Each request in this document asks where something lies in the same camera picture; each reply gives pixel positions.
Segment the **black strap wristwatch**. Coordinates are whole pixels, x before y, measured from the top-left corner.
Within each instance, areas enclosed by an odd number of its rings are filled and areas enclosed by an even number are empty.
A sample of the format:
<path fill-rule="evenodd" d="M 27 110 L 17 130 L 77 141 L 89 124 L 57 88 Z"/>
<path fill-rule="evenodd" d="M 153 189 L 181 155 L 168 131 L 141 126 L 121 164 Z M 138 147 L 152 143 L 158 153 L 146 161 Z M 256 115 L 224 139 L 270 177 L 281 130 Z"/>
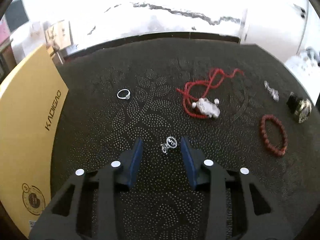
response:
<path fill-rule="evenodd" d="M 295 93 L 291 92 L 286 102 L 290 113 L 295 117 L 296 122 L 299 124 L 305 122 L 312 111 L 312 103 L 309 99 L 298 97 Z"/>

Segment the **silver crystal earring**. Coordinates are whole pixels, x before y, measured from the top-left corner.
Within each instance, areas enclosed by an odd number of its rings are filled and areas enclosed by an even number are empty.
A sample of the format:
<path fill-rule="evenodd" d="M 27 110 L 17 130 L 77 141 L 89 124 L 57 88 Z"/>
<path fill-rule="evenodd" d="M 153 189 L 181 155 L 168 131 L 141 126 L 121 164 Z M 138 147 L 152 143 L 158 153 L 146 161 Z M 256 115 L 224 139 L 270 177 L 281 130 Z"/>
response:
<path fill-rule="evenodd" d="M 169 149 L 176 148 L 177 145 L 178 145 L 177 140 L 174 137 L 169 136 L 169 137 L 166 138 L 166 142 L 165 143 L 160 144 L 161 151 L 164 154 L 167 154 Z"/>

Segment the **yellow Kadigao box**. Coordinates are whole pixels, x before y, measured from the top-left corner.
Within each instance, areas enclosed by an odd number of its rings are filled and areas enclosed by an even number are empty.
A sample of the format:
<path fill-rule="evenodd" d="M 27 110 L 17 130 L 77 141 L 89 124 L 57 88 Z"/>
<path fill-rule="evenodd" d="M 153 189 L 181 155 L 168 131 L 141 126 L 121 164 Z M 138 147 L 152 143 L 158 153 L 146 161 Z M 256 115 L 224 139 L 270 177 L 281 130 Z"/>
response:
<path fill-rule="evenodd" d="M 45 46 L 1 83 L 1 203 L 25 237 L 51 200 L 53 143 L 67 93 Z"/>

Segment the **pink box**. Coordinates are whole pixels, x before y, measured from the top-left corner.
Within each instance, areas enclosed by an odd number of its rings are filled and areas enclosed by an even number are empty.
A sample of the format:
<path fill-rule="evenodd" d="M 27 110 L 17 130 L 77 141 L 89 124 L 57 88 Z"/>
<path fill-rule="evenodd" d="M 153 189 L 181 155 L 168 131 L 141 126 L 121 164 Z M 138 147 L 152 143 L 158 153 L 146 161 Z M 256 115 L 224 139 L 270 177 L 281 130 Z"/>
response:
<path fill-rule="evenodd" d="M 10 29 L 6 19 L 3 17 L 0 22 L 0 44 L 10 37 Z"/>

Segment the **tan paper shopping bag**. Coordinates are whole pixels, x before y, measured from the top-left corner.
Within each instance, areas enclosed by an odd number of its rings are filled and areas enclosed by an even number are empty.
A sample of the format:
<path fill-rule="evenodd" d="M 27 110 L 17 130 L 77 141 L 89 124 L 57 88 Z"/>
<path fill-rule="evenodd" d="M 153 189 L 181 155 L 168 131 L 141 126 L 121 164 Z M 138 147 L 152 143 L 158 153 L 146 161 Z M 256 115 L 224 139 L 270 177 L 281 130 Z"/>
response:
<path fill-rule="evenodd" d="M 45 32 L 46 40 L 55 49 L 63 50 L 72 45 L 69 21 L 63 20 L 50 26 Z"/>

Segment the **framed black board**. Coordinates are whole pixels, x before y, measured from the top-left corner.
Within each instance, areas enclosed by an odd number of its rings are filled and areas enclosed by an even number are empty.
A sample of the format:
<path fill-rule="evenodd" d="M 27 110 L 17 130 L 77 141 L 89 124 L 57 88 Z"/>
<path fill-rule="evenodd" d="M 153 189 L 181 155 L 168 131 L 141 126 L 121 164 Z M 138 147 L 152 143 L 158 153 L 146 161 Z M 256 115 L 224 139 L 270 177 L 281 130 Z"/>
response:
<path fill-rule="evenodd" d="M 15 0 L 11 2 L 5 12 L 5 19 L 11 32 L 29 21 L 23 0 Z"/>

